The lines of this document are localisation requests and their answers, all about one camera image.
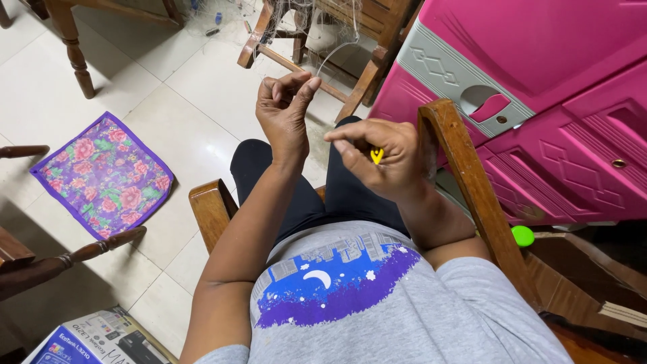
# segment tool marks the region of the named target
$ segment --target tile floor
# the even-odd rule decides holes
[[[140,245],[106,253],[87,267],[110,287],[116,302],[178,356],[192,294],[207,259],[188,192],[217,178],[235,189],[228,166],[236,146],[249,138],[265,139],[254,117],[262,76],[288,71],[262,56],[252,70],[238,66],[247,38],[239,23],[208,40],[188,29],[169,30],[77,7],[81,49],[94,86],[101,89],[86,100],[51,24],[28,14],[17,0],[4,3],[14,24],[0,30],[0,146],[47,144],[56,150],[108,110],[177,178],[168,202],[145,223],[148,233]],[[252,27],[257,18],[258,12],[247,17]],[[319,38],[317,32],[321,44],[313,47],[334,38],[313,29],[313,39]],[[272,48],[291,54],[289,41],[276,40]],[[350,46],[335,55],[336,62],[351,71],[361,69],[353,63],[361,57],[350,57],[361,51]],[[353,86],[346,76],[326,68],[322,77],[346,93]],[[333,127],[341,107],[319,92],[309,109],[312,152],[303,173],[314,187],[325,183],[327,145],[321,135]],[[356,115],[367,113],[360,106]],[[30,158],[0,161],[2,203],[11,203],[66,250],[92,242],[92,236],[28,174],[34,163]]]

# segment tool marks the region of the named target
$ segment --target gray t-shirt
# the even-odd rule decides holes
[[[457,258],[434,271],[379,224],[302,231],[268,263],[250,301],[251,347],[197,364],[572,363],[494,264]]]

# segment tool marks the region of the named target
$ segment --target crescent moon graphic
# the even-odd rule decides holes
[[[308,278],[319,278],[326,289],[330,287],[330,276],[324,271],[310,271],[303,276],[303,279]]]

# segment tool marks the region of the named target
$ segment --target purple trim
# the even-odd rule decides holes
[[[126,133],[128,134],[128,136],[129,136],[131,139],[133,139],[133,140],[137,143],[137,145],[138,145],[141,149],[143,149],[143,150],[144,150],[144,151],[145,151],[145,152],[146,152],[146,153],[151,157],[151,159],[152,159],[152,160],[154,160],[154,161],[155,161],[155,162],[156,162],[160,167],[162,167],[162,169],[165,171],[165,173],[169,176],[169,185],[168,185],[168,189],[166,190],[166,192],[162,195],[162,197],[160,197],[160,199],[159,199],[159,200],[158,200],[158,201],[157,201],[157,202],[156,202],[156,203],[155,203],[155,204],[154,204],[154,205],[153,205],[153,206],[152,206],[148,211],[146,211],[146,212],[142,215],[142,217],[141,217],[141,218],[139,218],[137,221],[135,221],[135,222],[130,226],[130,228],[139,226],[139,225],[140,225],[141,223],[143,223],[146,219],[148,219],[148,217],[149,217],[149,216],[151,216],[151,214],[152,214],[153,212],[155,212],[155,211],[157,210],[157,208],[158,208],[162,203],[164,203],[164,201],[166,201],[166,198],[168,197],[168,194],[171,192],[171,187],[173,186],[173,180],[175,179],[175,176],[173,175],[173,172],[171,172],[171,170],[168,168],[168,166],[166,166],[166,163],[164,163],[164,162],[162,161],[162,159],[160,159],[160,157],[158,157],[155,153],[153,153],[150,149],[148,149],[148,147],[147,147],[147,146],[146,146],[146,145],[145,145],[145,144],[144,144],[144,143],[143,143],[143,142],[142,142],[142,141],[141,141],[141,140],[140,140],[140,139],[139,139],[139,138],[138,138],[138,137],[137,137],[137,136],[136,136],[136,135],[135,135],[135,134],[134,134],[134,133],[133,133],[133,132],[132,132],[132,131],[131,131],[131,130],[130,130],[130,129],[129,129],[129,128],[128,128],[124,123],[123,123],[123,122],[122,122],[122,121],[121,121],[121,120],[119,120],[116,116],[114,116],[113,114],[111,114],[111,113],[110,113],[110,112],[108,112],[108,111],[106,111],[103,115],[101,115],[101,116],[99,117],[99,119],[96,119],[92,124],[90,124],[90,126],[88,126],[85,130],[83,130],[79,135],[75,136],[75,138],[73,138],[73,139],[72,139],[71,141],[69,141],[67,144],[65,144],[64,146],[62,146],[59,150],[57,150],[57,151],[55,151],[54,153],[50,154],[48,157],[46,157],[45,159],[43,159],[42,161],[40,161],[38,164],[36,164],[35,166],[33,166],[33,167],[29,170],[29,173],[31,173],[32,175],[34,175],[34,177],[36,177],[36,179],[38,179],[38,181],[43,185],[43,187],[45,187],[45,190],[46,190],[47,192],[49,192],[49,194],[50,194],[53,198],[57,199],[57,200],[58,200],[58,201],[59,201],[59,202],[60,202],[60,203],[61,203],[61,204],[62,204],[62,205],[63,205],[63,206],[64,206],[64,207],[65,207],[65,208],[66,208],[66,209],[67,209],[67,210],[72,214],[72,217],[74,217],[74,218],[76,219],[76,221],[80,222],[80,223],[81,223],[81,225],[83,225],[83,227],[85,227],[85,230],[88,230],[88,232],[89,232],[93,237],[95,237],[97,240],[105,240],[105,238],[104,238],[103,236],[99,235],[99,233],[98,233],[98,232],[96,232],[96,231],[95,231],[95,230],[94,230],[94,229],[93,229],[93,228],[92,228],[92,227],[87,223],[87,221],[85,221],[85,219],[83,218],[83,216],[81,216],[81,215],[78,213],[78,211],[77,211],[76,209],[74,209],[74,208],[72,207],[72,205],[70,205],[70,203],[69,203],[69,202],[67,202],[63,196],[61,196],[61,194],[59,194],[58,192],[56,192],[56,190],[54,190],[54,188],[52,188],[52,187],[49,185],[49,183],[47,182],[47,180],[46,180],[46,179],[45,179],[45,178],[44,178],[44,177],[43,177],[43,176],[38,172],[38,170],[40,170],[41,168],[43,168],[43,167],[47,164],[47,162],[49,162],[51,159],[55,158],[58,154],[60,154],[62,151],[64,151],[64,150],[65,150],[65,149],[66,149],[70,144],[72,144],[72,143],[73,143],[73,142],[75,142],[77,139],[79,139],[80,137],[82,137],[82,136],[83,136],[83,135],[84,135],[88,130],[90,130],[93,126],[97,125],[99,122],[101,122],[101,120],[103,120],[103,119],[104,119],[104,118],[106,118],[106,117],[109,117],[113,122],[115,122],[115,124],[116,124],[117,126],[119,126],[119,128],[121,128],[124,132],[126,132]]]

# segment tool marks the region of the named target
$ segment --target black leggings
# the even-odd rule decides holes
[[[350,116],[336,127],[359,121]],[[272,148],[257,139],[243,141],[236,148],[229,168],[238,191],[238,201],[244,204],[254,185],[272,163]],[[409,236],[396,204],[366,188],[342,163],[342,156],[331,143],[326,175],[325,202],[310,183],[299,178],[294,195],[283,218],[275,245],[302,230],[333,222],[364,220],[398,230]]]

